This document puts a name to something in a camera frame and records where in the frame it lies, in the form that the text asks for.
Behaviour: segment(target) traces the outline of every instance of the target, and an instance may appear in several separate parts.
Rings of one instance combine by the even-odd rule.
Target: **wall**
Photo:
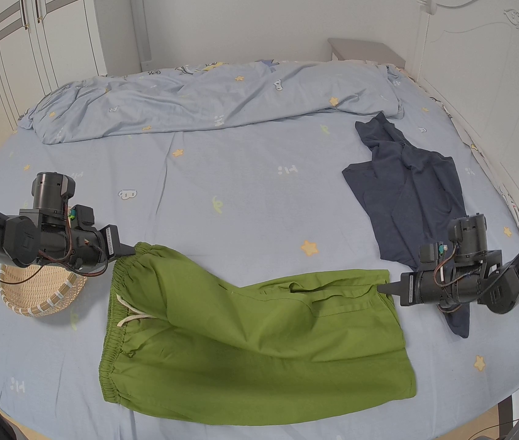
[[[144,0],[153,66],[330,60],[327,38],[385,43],[407,58],[416,0]]]

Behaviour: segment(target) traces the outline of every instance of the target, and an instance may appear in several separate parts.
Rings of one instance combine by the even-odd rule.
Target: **fitted sheet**
[[[442,107],[392,73],[404,116],[389,120],[417,147],[454,158],[467,213],[485,214],[490,249],[512,259],[519,233],[502,198]],[[380,260],[369,217],[342,175],[347,165],[371,159],[354,128],[371,117],[327,110],[55,145],[20,128],[0,150],[0,211],[30,207],[35,174],[58,171],[76,180],[71,205],[93,207],[97,225],[117,224],[123,242],[171,247],[238,286],[351,268],[388,269],[397,280],[409,268]],[[306,241],[318,253],[305,252]],[[52,439],[431,439],[519,388],[519,305],[497,315],[472,304],[465,340],[434,306],[397,306],[417,378],[412,399],[268,427],[149,417],[102,398],[111,273],[90,279],[70,307],[44,318],[19,316],[0,298],[0,408]]]

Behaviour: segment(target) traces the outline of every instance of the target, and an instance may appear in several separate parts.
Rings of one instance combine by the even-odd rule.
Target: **green pants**
[[[204,424],[275,425],[416,393],[386,270],[238,288],[163,246],[117,261],[99,367],[106,401]]]

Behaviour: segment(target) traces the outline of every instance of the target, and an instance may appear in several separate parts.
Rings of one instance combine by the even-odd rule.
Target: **gold handle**
[[[35,13],[36,13],[36,18],[37,18],[38,24],[39,24],[43,20],[43,17],[39,16],[39,0],[35,0]]]
[[[19,0],[19,4],[21,7],[21,18],[23,19],[23,27],[27,31],[29,28],[29,23],[27,22],[27,17],[25,16],[25,0]]]

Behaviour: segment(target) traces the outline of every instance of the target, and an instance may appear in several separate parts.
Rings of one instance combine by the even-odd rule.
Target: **wicker basket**
[[[39,266],[17,268],[1,265],[0,278],[6,282],[20,282],[35,274]],[[47,316],[64,310],[84,287],[86,277],[58,266],[45,266],[27,282],[10,285],[0,283],[3,302],[23,316]]]

